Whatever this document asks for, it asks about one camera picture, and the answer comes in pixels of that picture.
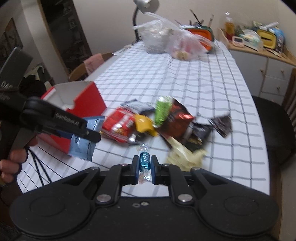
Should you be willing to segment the person's left hand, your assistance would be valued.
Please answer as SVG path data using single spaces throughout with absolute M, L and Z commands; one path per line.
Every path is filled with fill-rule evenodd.
M 1 187 L 15 182 L 23 163 L 28 159 L 29 148 L 37 144 L 37 137 L 34 136 L 24 148 L 11 151 L 6 159 L 1 160 Z

